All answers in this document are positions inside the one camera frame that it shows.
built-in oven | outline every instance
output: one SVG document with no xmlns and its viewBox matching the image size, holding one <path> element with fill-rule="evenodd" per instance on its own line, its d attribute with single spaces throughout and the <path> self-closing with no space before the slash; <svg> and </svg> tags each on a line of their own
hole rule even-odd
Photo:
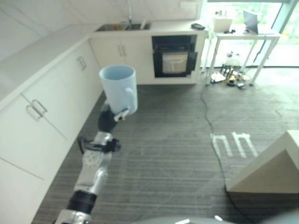
<svg viewBox="0 0 299 224">
<path fill-rule="evenodd" d="M 153 36 L 155 77 L 188 77 L 195 69 L 196 35 Z"/>
</svg>

white kitchen cabinet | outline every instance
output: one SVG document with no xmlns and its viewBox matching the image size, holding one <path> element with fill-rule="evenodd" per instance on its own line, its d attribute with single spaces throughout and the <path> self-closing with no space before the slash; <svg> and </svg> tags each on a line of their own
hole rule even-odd
<svg viewBox="0 0 299 224">
<path fill-rule="evenodd" d="M 138 84 L 155 78 L 151 36 L 93 38 L 91 44 L 100 67 L 128 64 L 135 68 Z"/>
<path fill-rule="evenodd" d="M 79 82 L 78 88 L 73 89 L 76 84 L 67 86 L 70 88 L 71 93 L 76 93 L 80 108 L 83 109 L 85 121 L 103 91 L 99 76 L 100 68 L 89 42 L 80 46 L 74 54 L 82 60 L 84 69 L 76 73 L 75 78 L 69 78 L 69 80 L 74 81 L 76 79 Z"/>
<path fill-rule="evenodd" d="M 73 142 L 102 92 L 98 72 L 99 66 L 86 42 L 22 95 Z"/>
<path fill-rule="evenodd" d="M 31 223 L 37 208 L 36 192 L 43 180 L 0 159 L 0 216 L 1 223 Z"/>
<path fill-rule="evenodd" d="M 122 37 L 126 64 L 136 70 L 138 84 L 146 84 L 155 78 L 151 36 Z"/>
<path fill-rule="evenodd" d="M 125 63 L 120 38 L 100 37 L 93 38 L 90 42 L 101 68 Z"/>
<path fill-rule="evenodd" d="M 52 68 L 22 95 L 65 138 L 69 139 L 76 135 L 84 120 L 80 119 L 77 112 L 79 107 L 60 75 L 59 69 Z"/>
<path fill-rule="evenodd" d="M 0 158 L 31 174 L 52 181 L 68 152 L 66 143 L 22 96 L 0 112 Z"/>
</svg>

faucet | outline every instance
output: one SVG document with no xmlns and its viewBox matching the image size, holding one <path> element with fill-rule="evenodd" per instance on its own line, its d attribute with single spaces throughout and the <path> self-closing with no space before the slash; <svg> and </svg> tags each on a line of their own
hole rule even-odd
<svg viewBox="0 0 299 224">
<path fill-rule="evenodd" d="M 129 7 L 129 24 L 130 24 L 130 28 L 132 28 L 132 8 L 131 8 L 130 0 L 127 0 L 127 2 Z"/>
</svg>

oven door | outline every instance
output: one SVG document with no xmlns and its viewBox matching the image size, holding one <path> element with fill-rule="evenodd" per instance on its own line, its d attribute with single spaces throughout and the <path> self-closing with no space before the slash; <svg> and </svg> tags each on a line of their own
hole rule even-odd
<svg viewBox="0 0 299 224">
<path fill-rule="evenodd" d="M 155 77 L 187 77 L 195 69 L 197 52 L 154 53 Z"/>
</svg>

gray carpet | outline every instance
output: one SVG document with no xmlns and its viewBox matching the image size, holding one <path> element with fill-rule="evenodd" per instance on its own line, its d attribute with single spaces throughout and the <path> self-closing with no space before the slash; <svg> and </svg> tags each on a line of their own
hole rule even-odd
<svg viewBox="0 0 299 224">
<path fill-rule="evenodd" d="M 260 153 L 282 133 L 298 129 L 298 69 L 264 69 L 254 87 L 245 90 L 223 84 L 205 89 L 208 116 L 215 134 L 225 135 L 233 152 L 220 147 L 229 178 L 254 156 L 242 158 L 232 132 L 250 134 Z M 218 215 L 238 224 L 249 223 L 232 206 L 211 147 L 211 129 L 200 100 L 202 84 L 138 86 L 138 111 L 120 122 L 114 136 L 122 150 L 113 155 L 109 176 L 93 210 L 93 223 L 128 224 L 158 216 Z M 104 96 L 80 134 L 93 138 Z M 75 142 L 50 187 L 35 224 L 50 224 L 63 209 L 81 169 Z M 298 195 L 231 194 L 254 222 L 298 207 Z"/>
</svg>

